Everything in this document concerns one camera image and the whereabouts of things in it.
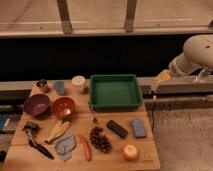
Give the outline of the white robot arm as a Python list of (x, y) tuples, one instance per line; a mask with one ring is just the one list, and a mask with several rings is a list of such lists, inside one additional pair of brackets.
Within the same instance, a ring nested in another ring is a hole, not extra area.
[(213, 34), (195, 35), (186, 40), (183, 51), (176, 56), (154, 79), (155, 86), (172, 79), (184, 77), (200, 69), (196, 82), (204, 82), (213, 72)]

